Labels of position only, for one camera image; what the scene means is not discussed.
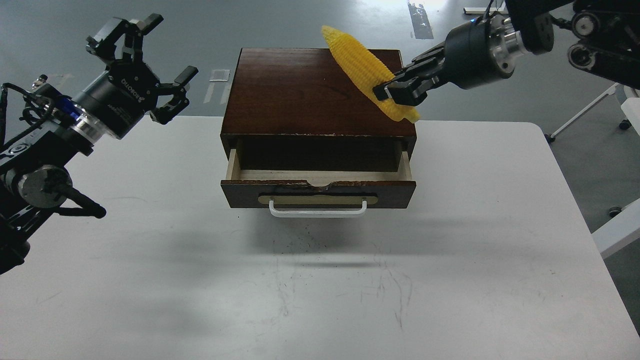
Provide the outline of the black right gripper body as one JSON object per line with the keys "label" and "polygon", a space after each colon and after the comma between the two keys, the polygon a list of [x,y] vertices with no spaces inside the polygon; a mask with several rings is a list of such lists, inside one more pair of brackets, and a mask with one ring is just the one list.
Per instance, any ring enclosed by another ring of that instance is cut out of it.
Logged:
{"label": "black right gripper body", "polygon": [[473,19],[446,36],[439,80],[469,90],[512,77],[521,33],[510,19]]}

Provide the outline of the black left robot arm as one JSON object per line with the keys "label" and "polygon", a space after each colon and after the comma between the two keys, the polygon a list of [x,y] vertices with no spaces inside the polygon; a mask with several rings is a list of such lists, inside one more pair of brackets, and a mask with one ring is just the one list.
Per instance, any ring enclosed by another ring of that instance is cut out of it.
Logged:
{"label": "black left robot arm", "polygon": [[77,154],[90,155],[104,135],[121,139],[143,116],[166,125],[189,104],[190,80],[198,73],[187,66],[162,83],[144,62],[143,40],[163,21],[113,18],[86,51],[105,70],[76,96],[61,93],[39,76],[31,89],[1,85],[0,271],[22,265],[29,238],[54,214],[101,219],[106,209],[74,185],[66,164]]}

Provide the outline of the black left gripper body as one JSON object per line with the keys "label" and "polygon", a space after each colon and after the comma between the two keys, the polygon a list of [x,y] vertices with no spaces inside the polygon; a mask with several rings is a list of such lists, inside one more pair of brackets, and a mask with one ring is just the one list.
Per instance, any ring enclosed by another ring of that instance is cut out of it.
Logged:
{"label": "black left gripper body", "polygon": [[75,104],[122,139],[157,105],[158,84],[146,64],[114,64],[75,96]]}

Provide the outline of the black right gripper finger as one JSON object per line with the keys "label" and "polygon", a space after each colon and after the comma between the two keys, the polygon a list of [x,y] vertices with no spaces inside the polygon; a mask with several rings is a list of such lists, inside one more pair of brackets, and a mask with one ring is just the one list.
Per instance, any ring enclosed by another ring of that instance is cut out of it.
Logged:
{"label": "black right gripper finger", "polygon": [[399,74],[375,74],[372,91],[379,101],[392,100],[397,105],[416,107],[442,85],[452,82],[448,71],[404,71]]}
{"label": "black right gripper finger", "polygon": [[400,83],[419,83],[435,80],[437,84],[446,84],[445,74],[445,41],[426,50],[411,60],[407,66],[395,73],[395,81]]}

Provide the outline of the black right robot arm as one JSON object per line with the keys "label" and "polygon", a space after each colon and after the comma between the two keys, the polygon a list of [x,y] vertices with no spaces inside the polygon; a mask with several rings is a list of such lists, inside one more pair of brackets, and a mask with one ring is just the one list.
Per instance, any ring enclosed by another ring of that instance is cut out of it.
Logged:
{"label": "black right robot arm", "polygon": [[486,10],[448,32],[439,45],[418,55],[389,80],[371,89],[377,100],[416,107],[428,91],[445,84],[468,90],[508,79],[516,58],[553,50],[554,27],[577,42],[567,50],[576,69],[627,87],[640,84],[640,5],[637,0],[573,0],[573,16],[551,11],[566,0],[506,0],[507,15]]}

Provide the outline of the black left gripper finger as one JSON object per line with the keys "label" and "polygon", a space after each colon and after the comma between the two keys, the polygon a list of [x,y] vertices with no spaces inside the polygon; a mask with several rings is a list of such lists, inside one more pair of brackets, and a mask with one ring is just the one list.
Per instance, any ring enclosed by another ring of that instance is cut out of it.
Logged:
{"label": "black left gripper finger", "polygon": [[195,66],[186,66],[172,83],[161,83],[155,88],[155,93],[159,96],[171,96],[171,98],[159,107],[155,107],[150,111],[150,118],[152,121],[160,124],[167,125],[173,120],[175,116],[178,116],[189,104],[190,101],[186,94],[188,91],[188,84],[199,69]]}
{"label": "black left gripper finger", "polygon": [[142,64],[144,36],[163,21],[163,16],[157,13],[144,20],[114,17],[95,36],[86,38],[86,51],[98,57],[107,69],[116,65]]}

